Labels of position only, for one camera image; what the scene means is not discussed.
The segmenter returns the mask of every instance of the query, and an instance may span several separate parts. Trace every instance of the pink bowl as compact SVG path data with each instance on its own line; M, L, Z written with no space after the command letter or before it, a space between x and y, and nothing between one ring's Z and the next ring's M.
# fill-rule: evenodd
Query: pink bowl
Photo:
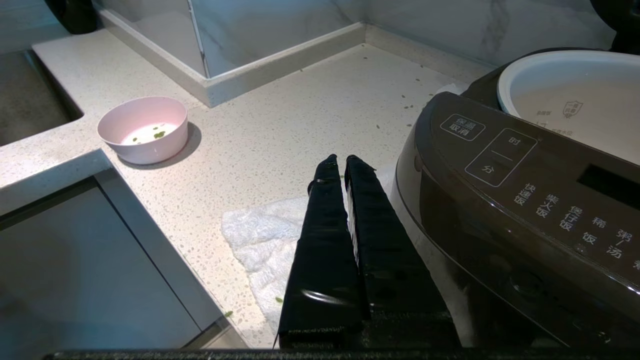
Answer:
M153 164L176 155L187 143L187 109L170 97L141 97L106 113L98 135L123 160Z

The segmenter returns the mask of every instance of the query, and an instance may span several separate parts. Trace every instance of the rice cooker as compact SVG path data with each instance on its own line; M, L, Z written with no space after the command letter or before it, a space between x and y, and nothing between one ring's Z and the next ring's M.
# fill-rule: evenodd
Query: rice cooker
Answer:
M638 84L564 49L423 109L390 199L464 345L640 345Z

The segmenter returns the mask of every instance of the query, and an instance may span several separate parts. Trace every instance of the kitchen countertop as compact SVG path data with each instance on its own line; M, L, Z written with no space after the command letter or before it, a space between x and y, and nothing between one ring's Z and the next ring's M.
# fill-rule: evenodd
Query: kitchen countertop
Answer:
M0 147L0 215L115 168L250 347L275 335L222 237L223 212L306 195L329 154L395 162L422 107L454 79L367 44L208 108L106 30L34 46L84 116ZM189 110L189 143L147 166L120 161L96 134L133 98Z

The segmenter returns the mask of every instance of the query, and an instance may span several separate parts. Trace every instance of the white inner pot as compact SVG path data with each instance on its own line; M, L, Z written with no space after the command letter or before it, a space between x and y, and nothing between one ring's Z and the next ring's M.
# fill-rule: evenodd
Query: white inner pot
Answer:
M640 165L640 56L554 51L500 75L502 109Z

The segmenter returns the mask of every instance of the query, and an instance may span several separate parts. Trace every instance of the cabinet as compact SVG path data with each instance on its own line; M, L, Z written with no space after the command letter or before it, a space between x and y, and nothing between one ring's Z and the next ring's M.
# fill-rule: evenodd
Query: cabinet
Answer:
M220 315L148 215L136 214L128 189L102 178L132 219L95 178L0 219L0 358L180 348Z

